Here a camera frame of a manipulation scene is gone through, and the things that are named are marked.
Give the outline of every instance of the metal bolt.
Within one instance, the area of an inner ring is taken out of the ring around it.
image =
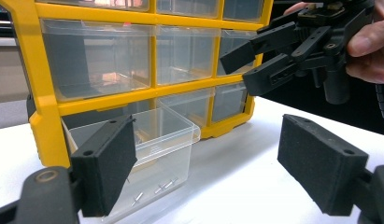
[[[159,187],[154,191],[154,194],[158,194],[163,188],[164,186],[159,185]]]
[[[133,204],[131,206],[134,206],[141,198],[142,198],[143,192],[140,192],[136,198],[134,198]]]
[[[177,177],[175,177],[174,180],[170,180],[166,185],[164,185],[165,189],[168,189],[172,184],[174,184],[178,180]]]

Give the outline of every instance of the white surface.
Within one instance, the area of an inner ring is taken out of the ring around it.
[[[312,119],[370,154],[369,170],[384,164],[383,135],[257,98],[246,124],[193,145],[184,186],[120,223],[357,223],[357,208],[351,217],[323,215],[277,162],[285,113]],[[28,124],[0,130],[0,206],[17,200],[23,179],[40,168]]]

